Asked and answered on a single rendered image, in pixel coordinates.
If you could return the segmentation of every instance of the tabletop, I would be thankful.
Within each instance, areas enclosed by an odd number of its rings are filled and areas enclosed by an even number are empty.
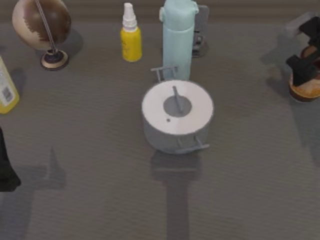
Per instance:
[[[191,80],[212,96],[210,148],[155,151],[141,102],[162,64],[162,25],[141,24],[143,57],[121,56],[121,23],[75,22],[56,72],[0,24],[21,99],[0,116],[22,185],[0,193],[3,240],[319,240],[320,102],[288,94],[304,47],[277,23],[212,23]]]

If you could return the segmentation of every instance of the yellow container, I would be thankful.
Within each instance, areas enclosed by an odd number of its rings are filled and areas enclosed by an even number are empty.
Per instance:
[[[0,56],[0,114],[7,114],[19,102],[19,94]]]
[[[140,28],[135,31],[121,30],[122,56],[128,62],[136,62],[142,57],[142,38]]]

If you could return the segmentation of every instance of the light blue water bottle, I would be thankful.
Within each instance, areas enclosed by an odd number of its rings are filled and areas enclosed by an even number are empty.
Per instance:
[[[171,70],[163,78],[189,80],[198,5],[192,0],[166,0],[160,9],[163,22],[163,67],[178,67],[176,77]]]

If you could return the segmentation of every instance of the white lid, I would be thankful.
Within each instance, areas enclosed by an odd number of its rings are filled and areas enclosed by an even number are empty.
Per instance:
[[[137,18],[134,12],[134,6],[126,2],[124,4],[124,14],[123,14],[123,28],[127,32],[134,32],[137,29]]]
[[[176,87],[180,96],[191,102],[191,111],[186,116],[174,117],[165,111],[165,101],[174,96],[173,87]],[[198,84],[192,81],[168,80],[155,85],[146,93],[142,102],[142,113],[147,122],[162,133],[187,135],[201,130],[211,121],[214,103],[208,92]]]

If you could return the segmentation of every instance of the globe stand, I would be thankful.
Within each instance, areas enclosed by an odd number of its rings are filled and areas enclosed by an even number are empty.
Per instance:
[[[53,51],[51,49],[41,57],[40,63],[41,66],[48,71],[57,71],[68,65],[69,56],[64,51],[58,49]]]

